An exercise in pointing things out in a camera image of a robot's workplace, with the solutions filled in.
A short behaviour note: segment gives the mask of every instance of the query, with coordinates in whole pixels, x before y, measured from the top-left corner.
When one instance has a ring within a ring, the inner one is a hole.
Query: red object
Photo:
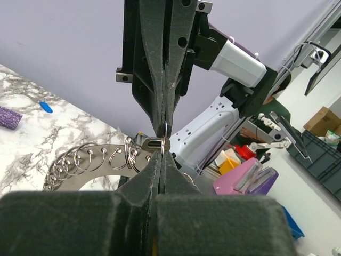
[[[247,145],[244,145],[242,147],[235,145],[235,147],[237,153],[245,160],[249,160],[250,158],[257,156],[257,154],[251,151],[251,149],[249,149]]]

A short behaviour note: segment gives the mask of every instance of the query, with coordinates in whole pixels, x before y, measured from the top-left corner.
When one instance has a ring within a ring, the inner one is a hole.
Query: purple object
[[[276,179],[278,178],[278,172],[267,167],[263,169],[257,176],[256,181],[249,187],[247,191],[248,195],[267,195],[272,188]]]
[[[22,115],[0,106],[0,125],[12,130],[17,128]]]
[[[275,183],[278,172],[251,158],[222,175],[213,183],[218,195],[266,195]]]
[[[213,183],[218,195],[244,195],[256,180],[262,170],[262,164],[255,158],[251,158],[231,171],[222,175]]]

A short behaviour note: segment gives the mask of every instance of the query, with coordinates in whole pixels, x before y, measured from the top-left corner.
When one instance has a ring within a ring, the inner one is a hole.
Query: white marble surface
[[[39,97],[53,113],[23,95]],[[0,126],[0,196],[41,190],[58,155],[85,142],[123,144],[125,135],[37,84],[0,66],[0,106],[23,115],[16,130]],[[117,188],[119,176],[100,177],[82,189]]]

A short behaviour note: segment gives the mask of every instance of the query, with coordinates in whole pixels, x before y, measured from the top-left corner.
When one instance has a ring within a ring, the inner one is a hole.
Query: lavender wall
[[[258,52],[272,68],[332,0],[212,0],[209,20]],[[129,135],[153,135],[131,86],[115,82],[121,64],[123,0],[2,0],[0,63]],[[173,131],[200,114],[226,80],[195,68]]]

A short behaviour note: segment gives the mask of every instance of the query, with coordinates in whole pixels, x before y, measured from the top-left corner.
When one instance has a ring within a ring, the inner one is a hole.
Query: orange object
[[[219,172],[221,175],[224,175],[225,173],[236,168],[238,165],[239,164],[233,161],[232,159],[227,158],[223,165],[219,168]]]

